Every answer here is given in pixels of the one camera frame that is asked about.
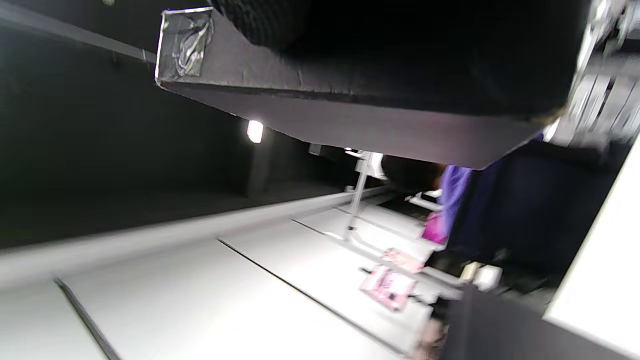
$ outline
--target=metal stand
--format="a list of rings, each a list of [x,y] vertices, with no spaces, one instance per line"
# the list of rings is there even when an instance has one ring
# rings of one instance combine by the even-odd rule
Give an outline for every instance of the metal stand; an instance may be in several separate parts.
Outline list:
[[[356,192],[351,199],[351,206],[349,207],[349,213],[351,214],[351,221],[349,221],[349,231],[355,229],[356,218],[358,216],[358,208],[360,207],[360,200],[362,199],[362,192],[367,182],[367,173],[371,168],[371,153],[364,151],[359,161],[363,161],[363,169],[358,177],[358,184],[356,185]]]

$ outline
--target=white panel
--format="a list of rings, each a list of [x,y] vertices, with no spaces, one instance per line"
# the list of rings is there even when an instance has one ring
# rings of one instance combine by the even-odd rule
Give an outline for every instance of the white panel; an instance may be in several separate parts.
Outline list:
[[[213,239],[64,280],[123,360],[396,359]]]
[[[0,359],[104,360],[53,282],[0,293]]]
[[[640,145],[632,148],[545,318],[640,357]]]
[[[365,221],[385,226],[413,239],[422,236],[424,223],[418,221],[416,218],[408,217],[396,211],[375,206],[374,204],[375,202],[372,201],[363,202],[360,206],[359,216]],[[348,211],[349,205],[341,206],[339,209]]]
[[[317,221],[309,223],[321,228],[321,224],[326,224],[327,229],[333,229],[332,224],[343,223],[342,229],[346,230],[343,220],[347,218],[340,215],[344,213],[334,209],[312,215],[311,218]],[[325,220],[337,222],[329,224]],[[374,233],[384,236],[384,231],[380,229]],[[375,263],[337,245],[322,234],[289,221],[223,236],[223,239],[403,352],[410,352],[420,336],[429,309],[410,302],[403,312],[392,313],[373,301],[359,290],[367,275],[358,269],[372,268]],[[430,288],[420,287],[416,292],[431,301],[437,295],[437,291]]]
[[[366,189],[363,197],[385,191],[384,187]],[[352,198],[353,193],[338,193],[113,233],[83,236],[53,244],[0,251],[0,289],[25,282],[46,281],[52,275],[74,274],[98,265],[193,243],[204,236],[215,236],[220,232],[248,224],[287,218],[292,214],[311,209],[336,206],[349,202]]]

